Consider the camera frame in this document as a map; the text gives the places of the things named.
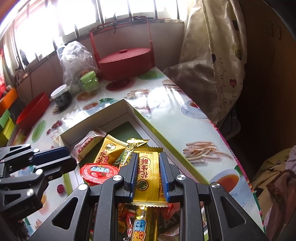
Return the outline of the long gold bar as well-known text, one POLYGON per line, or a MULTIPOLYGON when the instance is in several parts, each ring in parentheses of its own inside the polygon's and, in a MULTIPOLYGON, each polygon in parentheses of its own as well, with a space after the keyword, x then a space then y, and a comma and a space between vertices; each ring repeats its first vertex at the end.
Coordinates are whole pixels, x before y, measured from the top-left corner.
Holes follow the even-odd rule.
POLYGON ((127 140, 127 146, 125 150, 120 154, 118 159, 115 161, 114 166, 120 169, 122 166, 130 163, 133 150, 135 147, 147 146, 149 140, 130 138, 127 140))
POLYGON ((159 211, 157 207, 147 206, 132 206, 132 209, 128 209, 123 240, 158 240, 159 211))

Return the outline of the red oval bowl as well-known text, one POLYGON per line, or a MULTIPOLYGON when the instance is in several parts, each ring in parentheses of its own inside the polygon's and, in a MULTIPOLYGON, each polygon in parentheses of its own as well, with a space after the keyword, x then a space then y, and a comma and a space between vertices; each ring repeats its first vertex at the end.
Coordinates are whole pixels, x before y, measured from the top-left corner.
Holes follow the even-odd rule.
POLYGON ((49 107, 50 100, 45 92, 35 97, 21 112, 16 124, 27 132, 42 117, 49 107))

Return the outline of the pile of clothes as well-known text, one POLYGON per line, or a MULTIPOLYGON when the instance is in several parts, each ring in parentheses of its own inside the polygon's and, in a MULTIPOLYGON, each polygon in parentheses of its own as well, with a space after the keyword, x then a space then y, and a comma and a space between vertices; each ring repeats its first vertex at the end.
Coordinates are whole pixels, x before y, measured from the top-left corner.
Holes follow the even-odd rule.
POLYGON ((295 147, 268 158, 252 181, 269 240, 295 240, 295 147))

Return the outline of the long gold bar back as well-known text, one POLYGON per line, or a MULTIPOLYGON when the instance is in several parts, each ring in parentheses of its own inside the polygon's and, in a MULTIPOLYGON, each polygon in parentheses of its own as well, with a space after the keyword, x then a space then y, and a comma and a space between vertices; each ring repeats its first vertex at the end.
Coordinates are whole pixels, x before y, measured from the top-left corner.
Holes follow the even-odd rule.
POLYGON ((158 240, 159 211, 157 207, 147 206, 132 206, 132 209, 128 209, 123 240, 158 240))

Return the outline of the pink jelly cup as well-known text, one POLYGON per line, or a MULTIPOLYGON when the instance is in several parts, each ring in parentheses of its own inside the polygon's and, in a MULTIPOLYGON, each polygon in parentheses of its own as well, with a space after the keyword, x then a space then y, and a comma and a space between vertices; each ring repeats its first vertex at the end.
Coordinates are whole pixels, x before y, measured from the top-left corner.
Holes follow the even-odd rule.
POLYGON ((80 168, 80 175, 89 186, 103 184, 118 173, 118 168, 109 164, 85 164, 80 168))

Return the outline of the dark glass jar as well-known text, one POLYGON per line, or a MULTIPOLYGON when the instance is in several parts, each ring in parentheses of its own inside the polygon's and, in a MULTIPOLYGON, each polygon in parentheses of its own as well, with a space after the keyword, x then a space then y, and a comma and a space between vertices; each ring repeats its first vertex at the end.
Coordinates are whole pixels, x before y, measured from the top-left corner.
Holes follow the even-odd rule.
POLYGON ((68 90, 66 84, 61 85, 51 93, 51 98, 55 101, 55 104, 59 110, 66 109, 72 102, 72 94, 68 90))

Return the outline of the clear plastic bag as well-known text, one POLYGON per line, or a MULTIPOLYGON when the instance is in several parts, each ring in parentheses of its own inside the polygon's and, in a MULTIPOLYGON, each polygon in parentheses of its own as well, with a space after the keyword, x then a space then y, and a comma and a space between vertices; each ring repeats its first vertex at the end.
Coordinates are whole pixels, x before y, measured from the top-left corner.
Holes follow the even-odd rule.
POLYGON ((57 56, 63 70, 63 83, 68 86, 78 85, 80 78, 90 71, 100 73, 91 52, 77 41, 60 45, 57 56))

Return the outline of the gold peanut candy pack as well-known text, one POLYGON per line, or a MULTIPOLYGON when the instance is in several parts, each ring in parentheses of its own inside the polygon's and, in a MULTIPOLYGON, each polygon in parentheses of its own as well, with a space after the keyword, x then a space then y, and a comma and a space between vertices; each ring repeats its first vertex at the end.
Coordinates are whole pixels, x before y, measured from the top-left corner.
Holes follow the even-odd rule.
POLYGON ((167 207, 168 202, 163 194, 162 180, 159 171, 159 154, 163 148, 136 147, 138 169, 133 205, 147 207, 167 207))

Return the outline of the small red snack packet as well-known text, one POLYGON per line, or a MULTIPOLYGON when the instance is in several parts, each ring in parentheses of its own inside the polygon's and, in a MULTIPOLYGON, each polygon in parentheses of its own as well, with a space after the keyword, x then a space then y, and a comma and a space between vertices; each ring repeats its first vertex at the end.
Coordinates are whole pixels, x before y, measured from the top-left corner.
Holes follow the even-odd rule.
POLYGON ((137 207, 130 204, 118 204, 118 231, 126 233, 128 237, 132 235, 132 228, 137 207))

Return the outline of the green jar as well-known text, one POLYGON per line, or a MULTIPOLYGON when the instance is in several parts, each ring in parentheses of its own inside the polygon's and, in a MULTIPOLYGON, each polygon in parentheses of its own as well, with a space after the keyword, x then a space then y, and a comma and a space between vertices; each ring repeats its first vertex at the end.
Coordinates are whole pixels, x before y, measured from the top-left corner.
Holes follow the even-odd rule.
POLYGON ((100 88, 99 81, 98 81, 95 71, 90 71, 90 72, 86 73, 85 75, 83 75, 80 78, 80 82, 83 86, 83 89, 87 93, 96 92, 100 88))

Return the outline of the stacked colourful boxes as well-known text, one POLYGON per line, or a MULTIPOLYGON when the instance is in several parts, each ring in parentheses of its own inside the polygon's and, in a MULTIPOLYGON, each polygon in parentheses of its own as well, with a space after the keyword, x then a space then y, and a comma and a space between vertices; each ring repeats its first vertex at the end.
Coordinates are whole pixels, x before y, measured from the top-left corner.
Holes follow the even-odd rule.
POLYGON ((15 88, 12 88, 2 99, 1 99, 1 147, 5 147, 8 143, 11 134, 15 128, 15 124, 11 118, 9 108, 18 98, 18 93, 15 88))

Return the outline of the long gold bar front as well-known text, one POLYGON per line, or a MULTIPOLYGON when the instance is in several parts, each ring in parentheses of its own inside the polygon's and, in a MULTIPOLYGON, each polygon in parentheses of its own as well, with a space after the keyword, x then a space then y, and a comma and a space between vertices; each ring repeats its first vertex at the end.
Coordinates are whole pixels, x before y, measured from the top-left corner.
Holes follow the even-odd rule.
POLYGON ((130 138, 127 140, 127 146, 125 150, 120 154, 118 159, 115 161, 114 166, 120 169, 122 166, 130 163, 133 150, 135 147, 147 146, 149 140, 130 138))

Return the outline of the beige patterned curtain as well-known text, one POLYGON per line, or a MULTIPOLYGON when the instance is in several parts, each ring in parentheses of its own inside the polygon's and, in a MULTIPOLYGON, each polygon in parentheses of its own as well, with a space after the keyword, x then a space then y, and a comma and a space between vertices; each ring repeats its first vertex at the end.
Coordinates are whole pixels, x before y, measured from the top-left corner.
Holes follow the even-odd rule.
POLYGON ((215 124, 239 98, 247 63, 247 36, 239 1, 180 1, 187 4, 177 65, 165 75, 215 124))

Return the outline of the small gold peanut candy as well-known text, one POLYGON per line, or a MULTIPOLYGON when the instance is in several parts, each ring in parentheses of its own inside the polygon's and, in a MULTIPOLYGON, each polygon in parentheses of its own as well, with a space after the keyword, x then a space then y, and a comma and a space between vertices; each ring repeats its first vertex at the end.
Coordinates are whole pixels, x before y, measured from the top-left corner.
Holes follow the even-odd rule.
POLYGON ((128 143, 116 139, 111 135, 107 135, 103 144, 94 160, 95 164, 114 165, 121 153, 128 146, 128 143))

